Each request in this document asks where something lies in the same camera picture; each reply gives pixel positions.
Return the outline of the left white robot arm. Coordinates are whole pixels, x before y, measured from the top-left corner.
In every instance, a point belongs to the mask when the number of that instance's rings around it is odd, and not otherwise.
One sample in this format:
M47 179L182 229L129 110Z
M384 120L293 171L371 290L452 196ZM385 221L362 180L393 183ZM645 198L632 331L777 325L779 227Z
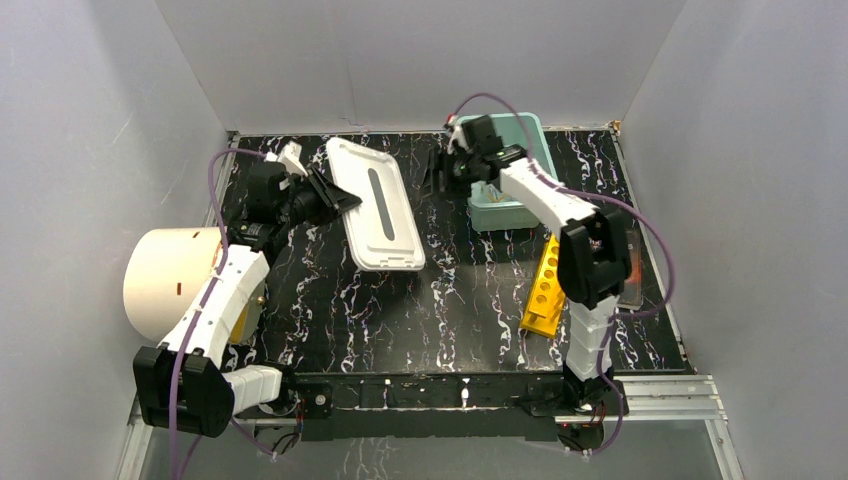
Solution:
M225 223L213 272L159 345L142 347L134 357L145 424L217 437L233 416L259 404L275 416L294 411L299 391L281 368L249 365L224 373L224 352L241 312L288 246L290 231L303 223L326 225L361 203L314 166L302 174L279 162L251 167L247 198Z

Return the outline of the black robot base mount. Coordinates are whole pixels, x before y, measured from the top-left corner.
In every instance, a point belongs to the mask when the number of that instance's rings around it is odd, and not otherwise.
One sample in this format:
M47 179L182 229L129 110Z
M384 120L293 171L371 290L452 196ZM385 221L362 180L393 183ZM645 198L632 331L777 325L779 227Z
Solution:
M559 371L319 374L285 376L279 399L238 420L256 427L304 427L304 441L363 437L522 437L556 442L576 431L602 441L602 425L630 409L622 383L586 389Z

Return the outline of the tan rubber tube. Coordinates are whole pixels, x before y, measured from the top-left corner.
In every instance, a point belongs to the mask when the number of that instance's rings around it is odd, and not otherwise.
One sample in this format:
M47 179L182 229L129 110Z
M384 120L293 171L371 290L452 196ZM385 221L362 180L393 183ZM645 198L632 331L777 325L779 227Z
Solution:
M510 195L501 192L494 185L484 185L481 190L481 195L488 203L502 203L512 200Z

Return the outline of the white bin lid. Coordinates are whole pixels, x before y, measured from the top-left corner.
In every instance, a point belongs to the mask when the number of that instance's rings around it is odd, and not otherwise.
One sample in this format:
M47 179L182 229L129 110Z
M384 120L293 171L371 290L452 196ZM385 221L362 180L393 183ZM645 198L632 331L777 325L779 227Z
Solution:
M422 270L426 259L421 236L395 158L339 137L327 141L326 151L333 182L361 199L342 216L357 267Z

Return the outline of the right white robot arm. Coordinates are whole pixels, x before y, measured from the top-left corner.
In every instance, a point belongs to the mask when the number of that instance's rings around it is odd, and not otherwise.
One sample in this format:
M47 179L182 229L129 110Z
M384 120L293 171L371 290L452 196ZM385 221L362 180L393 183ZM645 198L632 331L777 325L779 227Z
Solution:
M609 332L632 272L623 213L571 193L533 157L530 146L507 144L488 115L445 123L446 147L435 148L422 180L424 194L467 196L484 182L521 203L558 241L556 273L568 300L571 327L563 387L565 405L590 413L603 399L596 378L611 366Z

